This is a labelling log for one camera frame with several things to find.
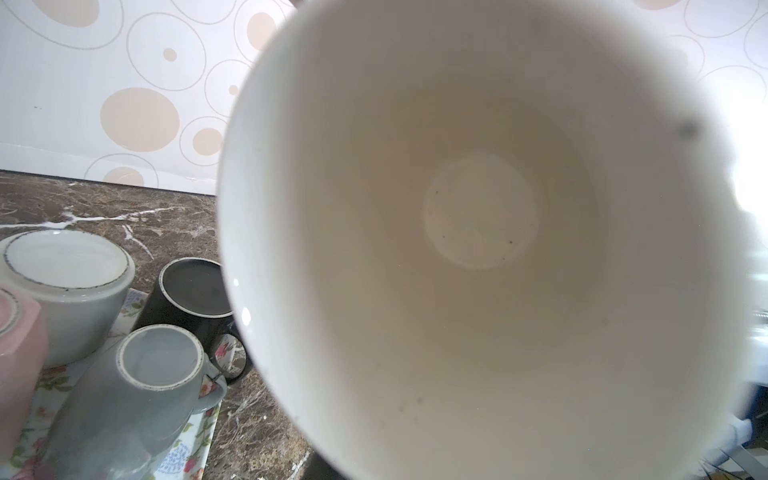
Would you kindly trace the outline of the light green mug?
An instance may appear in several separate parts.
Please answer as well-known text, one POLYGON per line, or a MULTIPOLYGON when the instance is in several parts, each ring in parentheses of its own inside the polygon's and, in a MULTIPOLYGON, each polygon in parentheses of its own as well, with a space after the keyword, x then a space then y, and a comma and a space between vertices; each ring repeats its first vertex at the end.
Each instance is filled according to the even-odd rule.
POLYGON ((348 479, 687 479, 752 362, 734 158, 627 1, 309 1, 232 109, 227 292, 348 479))

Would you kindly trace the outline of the grey mug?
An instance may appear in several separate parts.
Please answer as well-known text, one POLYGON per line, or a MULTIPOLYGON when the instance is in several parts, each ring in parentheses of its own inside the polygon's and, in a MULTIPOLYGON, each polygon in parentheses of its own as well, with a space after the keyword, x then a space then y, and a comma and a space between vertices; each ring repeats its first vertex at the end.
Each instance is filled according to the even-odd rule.
POLYGON ((131 332, 102 353, 59 409, 33 468, 37 479, 145 479, 189 418, 228 385, 181 327, 131 332))

